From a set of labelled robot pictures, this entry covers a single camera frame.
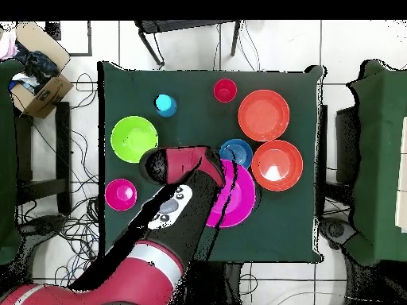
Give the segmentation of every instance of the chair leg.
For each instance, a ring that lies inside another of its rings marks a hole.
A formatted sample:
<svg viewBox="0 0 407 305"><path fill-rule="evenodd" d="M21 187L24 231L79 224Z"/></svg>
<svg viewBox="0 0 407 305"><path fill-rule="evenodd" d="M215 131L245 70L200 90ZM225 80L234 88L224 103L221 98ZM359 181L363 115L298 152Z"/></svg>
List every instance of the chair leg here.
<svg viewBox="0 0 407 305"><path fill-rule="evenodd" d="M141 38L141 40L144 43L144 46L147 47L147 49L149 50L149 53L151 54L151 56L154 58L154 60L156 61L157 65L161 65L161 61L158 59L156 53L154 52L154 50L151 48L151 45L149 44L149 42L147 41L147 39L145 38L144 33L142 32L141 29L138 30L138 36Z"/></svg>
<svg viewBox="0 0 407 305"><path fill-rule="evenodd" d="M233 41L232 41L232 56L235 56L236 53L236 44L238 43L238 30L240 29L240 21L236 20L235 22L235 31L233 33Z"/></svg>

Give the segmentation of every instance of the red cup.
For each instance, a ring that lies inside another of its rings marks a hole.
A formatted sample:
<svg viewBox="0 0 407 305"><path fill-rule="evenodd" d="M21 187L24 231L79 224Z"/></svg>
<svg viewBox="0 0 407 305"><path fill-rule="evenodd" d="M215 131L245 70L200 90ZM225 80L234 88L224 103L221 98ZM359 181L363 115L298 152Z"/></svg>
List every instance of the red cup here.
<svg viewBox="0 0 407 305"><path fill-rule="evenodd" d="M216 82L213 88L213 94L216 99L222 103L228 103L235 98L238 92L235 82L231 79L221 79Z"/></svg>

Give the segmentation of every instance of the magenta bowl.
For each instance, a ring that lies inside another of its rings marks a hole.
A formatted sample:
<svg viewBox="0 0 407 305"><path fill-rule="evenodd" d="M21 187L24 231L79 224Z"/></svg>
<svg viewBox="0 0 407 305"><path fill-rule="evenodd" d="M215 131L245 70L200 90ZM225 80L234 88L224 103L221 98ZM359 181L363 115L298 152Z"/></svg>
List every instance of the magenta bowl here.
<svg viewBox="0 0 407 305"><path fill-rule="evenodd" d="M239 225L250 215L256 203L256 186L249 171L237 164L237 179L235 187L231 189L235 177L233 163L230 160L222 159L222 165L226 184L211 209L207 218L207 226L216 226L221 218L222 209L230 196L231 201L227 205L225 216L219 226L220 228L228 228Z"/></svg>

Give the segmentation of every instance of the pink bowl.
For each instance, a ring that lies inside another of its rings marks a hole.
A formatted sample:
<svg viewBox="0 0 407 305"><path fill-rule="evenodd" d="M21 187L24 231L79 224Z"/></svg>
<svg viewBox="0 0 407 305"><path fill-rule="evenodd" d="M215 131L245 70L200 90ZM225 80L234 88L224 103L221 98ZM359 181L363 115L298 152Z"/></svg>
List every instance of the pink bowl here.
<svg viewBox="0 0 407 305"><path fill-rule="evenodd" d="M256 203L256 187L249 171L237 164L238 175L235 187L231 189L235 176L233 163L230 160L222 159L222 164L226 184L211 209L209 218L207 218L207 226L216 226L222 215L222 209L230 195L231 200L227 205L225 216L219 226L220 228L227 228L239 225L250 215Z"/></svg>
<svg viewBox="0 0 407 305"><path fill-rule="evenodd" d="M109 182L105 190L105 200L114 210L129 210L136 203L136 187L126 179Z"/></svg>

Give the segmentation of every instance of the plastic cup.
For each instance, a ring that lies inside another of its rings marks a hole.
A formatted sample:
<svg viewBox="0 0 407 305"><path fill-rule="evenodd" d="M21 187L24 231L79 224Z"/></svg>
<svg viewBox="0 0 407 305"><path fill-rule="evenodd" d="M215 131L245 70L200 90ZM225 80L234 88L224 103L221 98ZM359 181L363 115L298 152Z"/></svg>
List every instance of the plastic cup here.
<svg viewBox="0 0 407 305"><path fill-rule="evenodd" d="M136 187L126 179L110 181L105 190L105 200L114 210L129 210L137 200Z"/></svg>
<svg viewBox="0 0 407 305"><path fill-rule="evenodd" d="M216 82L213 88L216 99L222 103L230 102L235 98L237 92L238 88L236 87L236 83L231 79L221 79Z"/></svg>
<svg viewBox="0 0 407 305"><path fill-rule="evenodd" d="M176 101L168 95L158 95L154 101L156 111L162 117L171 117L176 113Z"/></svg>

